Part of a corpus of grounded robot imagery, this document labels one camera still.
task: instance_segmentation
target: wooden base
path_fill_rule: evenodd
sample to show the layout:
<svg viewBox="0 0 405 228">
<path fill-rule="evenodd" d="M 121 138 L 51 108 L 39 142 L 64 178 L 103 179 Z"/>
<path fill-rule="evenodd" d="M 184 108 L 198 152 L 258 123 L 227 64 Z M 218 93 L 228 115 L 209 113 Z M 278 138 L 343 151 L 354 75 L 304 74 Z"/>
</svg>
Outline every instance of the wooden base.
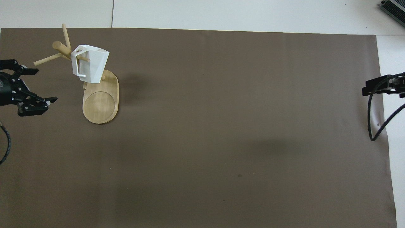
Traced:
<svg viewBox="0 0 405 228">
<path fill-rule="evenodd" d="M 111 121 L 118 112 L 118 79 L 111 71 L 104 70 L 100 83 L 83 85 L 83 114 L 87 120 L 96 124 Z"/>
</svg>

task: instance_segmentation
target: white panel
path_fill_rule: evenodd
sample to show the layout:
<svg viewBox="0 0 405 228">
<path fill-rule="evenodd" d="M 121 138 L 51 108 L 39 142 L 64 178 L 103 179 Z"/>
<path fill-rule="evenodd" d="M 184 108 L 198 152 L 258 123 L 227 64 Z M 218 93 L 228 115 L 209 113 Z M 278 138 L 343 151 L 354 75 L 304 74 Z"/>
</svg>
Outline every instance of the white panel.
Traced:
<svg viewBox="0 0 405 228">
<path fill-rule="evenodd" d="M 377 36 L 378 57 L 381 75 L 397 74 L 405 71 L 405 36 Z M 384 95 L 384 116 L 405 103 L 398 95 Z M 390 147 L 390 166 L 396 220 L 398 228 L 405 228 L 405 110 L 398 113 L 387 125 Z"/>
<path fill-rule="evenodd" d="M 115 0 L 113 27 L 405 34 L 379 0 Z"/>
<path fill-rule="evenodd" d="M 111 27 L 113 0 L 0 0 L 0 28 Z"/>
</svg>

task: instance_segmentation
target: brown mat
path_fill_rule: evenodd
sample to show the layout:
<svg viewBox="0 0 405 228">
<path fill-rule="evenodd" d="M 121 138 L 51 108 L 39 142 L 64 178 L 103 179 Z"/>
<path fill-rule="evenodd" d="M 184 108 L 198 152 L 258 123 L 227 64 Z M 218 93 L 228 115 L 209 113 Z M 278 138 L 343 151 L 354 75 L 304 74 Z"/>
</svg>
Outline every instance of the brown mat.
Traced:
<svg viewBox="0 0 405 228">
<path fill-rule="evenodd" d="M 42 116 L 1 107 L 0 227 L 395 227 L 386 134 L 369 140 L 361 96 L 375 36 L 68 31 L 110 51 L 118 114 L 85 119 L 64 59 L 23 76 L 59 99 Z M 5 28 L 0 58 L 33 68 L 55 40 Z"/>
</svg>

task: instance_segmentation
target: black cable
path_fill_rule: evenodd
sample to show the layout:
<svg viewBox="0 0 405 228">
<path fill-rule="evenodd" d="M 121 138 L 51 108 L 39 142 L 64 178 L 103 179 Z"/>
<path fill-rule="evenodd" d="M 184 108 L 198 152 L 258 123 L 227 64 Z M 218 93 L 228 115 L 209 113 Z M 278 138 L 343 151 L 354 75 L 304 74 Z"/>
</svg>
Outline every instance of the black cable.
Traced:
<svg viewBox="0 0 405 228">
<path fill-rule="evenodd" d="M 390 77 L 387 77 L 386 79 L 380 81 L 375 87 L 374 89 L 371 91 L 370 97 L 369 97 L 369 102 L 367 105 L 367 126 L 369 128 L 369 137 L 371 141 L 375 141 L 378 136 L 380 135 L 380 133 L 384 130 L 384 128 L 387 126 L 387 124 L 392 120 L 392 118 L 394 118 L 402 109 L 405 108 L 405 104 L 401 105 L 397 110 L 395 110 L 385 121 L 384 123 L 381 125 L 380 129 L 378 129 L 377 133 L 375 134 L 375 136 L 373 137 L 373 134 L 371 132 L 371 123 L 370 123 L 370 113 L 371 113 L 371 99 L 373 98 L 373 95 L 375 94 L 375 92 L 378 90 L 378 88 L 384 84 L 385 82 L 393 79 L 393 78 L 397 78 L 397 77 L 404 77 L 405 73 L 400 73 L 400 74 L 396 74 L 396 75 L 392 75 Z"/>
<path fill-rule="evenodd" d="M 4 133 L 7 136 L 7 150 L 6 150 L 6 154 L 4 155 L 3 159 L 1 159 L 0 161 L 0 165 L 6 160 L 7 156 L 10 153 L 10 149 L 11 149 L 11 138 L 10 138 L 10 134 L 9 132 L 6 130 L 6 128 L 3 126 L 3 124 L 1 124 L 1 129 L 3 129 Z"/>
</svg>

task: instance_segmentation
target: black vent grille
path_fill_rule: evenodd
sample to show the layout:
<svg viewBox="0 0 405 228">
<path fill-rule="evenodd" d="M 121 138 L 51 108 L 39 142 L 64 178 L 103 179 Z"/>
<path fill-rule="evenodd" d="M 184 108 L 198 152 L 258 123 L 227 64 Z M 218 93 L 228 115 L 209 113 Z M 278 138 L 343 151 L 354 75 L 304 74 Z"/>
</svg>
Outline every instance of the black vent grille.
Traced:
<svg viewBox="0 0 405 228">
<path fill-rule="evenodd" d="M 405 0 L 395 0 L 398 4 L 405 8 Z"/>
<path fill-rule="evenodd" d="M 396 0 L 396 1 L 397 2 L 401 1 L 405 5 L 405 0 Z M 400 24 L 405 26 L 405 12 L 401 10 L 398 6 L 396 6 L 394 3 L 392 3 L 391 1 L 385 1 L 381 5 L 381 9 L 385 11 L 388 15 L 393 17 Z"/>
</svg>

